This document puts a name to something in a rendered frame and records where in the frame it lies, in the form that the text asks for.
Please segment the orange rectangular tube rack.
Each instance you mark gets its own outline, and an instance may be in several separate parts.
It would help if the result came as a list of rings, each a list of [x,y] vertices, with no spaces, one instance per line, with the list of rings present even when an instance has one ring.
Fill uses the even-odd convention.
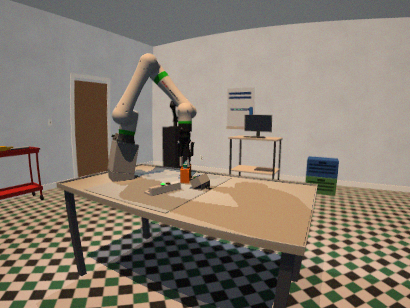
[[[191,179],[191,164],[190,167],[187,169],[183,169],[183,166],[180,169],[180,182],[181,183],[189,183]]]

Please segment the white button panel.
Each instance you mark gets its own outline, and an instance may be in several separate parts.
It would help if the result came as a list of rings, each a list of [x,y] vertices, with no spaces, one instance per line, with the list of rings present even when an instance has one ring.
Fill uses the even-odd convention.
[[[190,180],[191,186],[190,189],[196,189],[196,190],[203,190],[203,189],[212,189],[210,188],[210,179],[207,175],[207,173],[203,175],[198,175],[193,177],[192,180]],[[199,186],[200,185],[200,186]],[[207,188],[209,187],[209,188]]]

